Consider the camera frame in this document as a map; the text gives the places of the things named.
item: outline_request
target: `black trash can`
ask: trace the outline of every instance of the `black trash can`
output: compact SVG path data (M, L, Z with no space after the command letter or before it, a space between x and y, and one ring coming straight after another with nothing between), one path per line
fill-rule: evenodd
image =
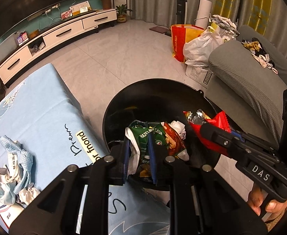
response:
M168 79L135 82L122 89L108 105L102 124L103 138L110 149L115 141L124 139L125 128L134 120L168 123L178 120L185 124L188 164L195 168L204 164L214 167L220 154L201 144L183 114L183 111L198 109L211 118L217 114L202 90Z

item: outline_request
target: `white cylinder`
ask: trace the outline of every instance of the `white cylinder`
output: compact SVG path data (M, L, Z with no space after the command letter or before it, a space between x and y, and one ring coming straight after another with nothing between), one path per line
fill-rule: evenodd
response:
M208 0L200 0L197 18L195 19L195 25L206 29L209 22L211 13L212 2Z

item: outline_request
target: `terracotta pot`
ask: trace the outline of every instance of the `terracotta pot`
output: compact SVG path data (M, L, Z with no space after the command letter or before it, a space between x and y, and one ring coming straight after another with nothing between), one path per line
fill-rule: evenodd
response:
M118 23L125 23L127 21L126 15L118 15L117 22Z
M102 7L104 10L111 9L111 0L101 0L102 1Z

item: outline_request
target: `red and yellow shopping bag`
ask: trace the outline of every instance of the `red and yellow shopping bag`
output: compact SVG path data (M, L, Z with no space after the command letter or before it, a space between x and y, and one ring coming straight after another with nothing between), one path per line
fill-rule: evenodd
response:
M185 62L183 54L184 44L199 37L203 33L203 29L194 25L173 25L171 26L172 32L172 45L173 56L180 62Z

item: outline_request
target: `white box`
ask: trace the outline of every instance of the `white box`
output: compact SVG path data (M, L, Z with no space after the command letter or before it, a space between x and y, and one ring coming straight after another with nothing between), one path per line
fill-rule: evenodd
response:
M186 75L193 79L195 82L207 88L213 73L202 69L201 67L188 65L186 69Z

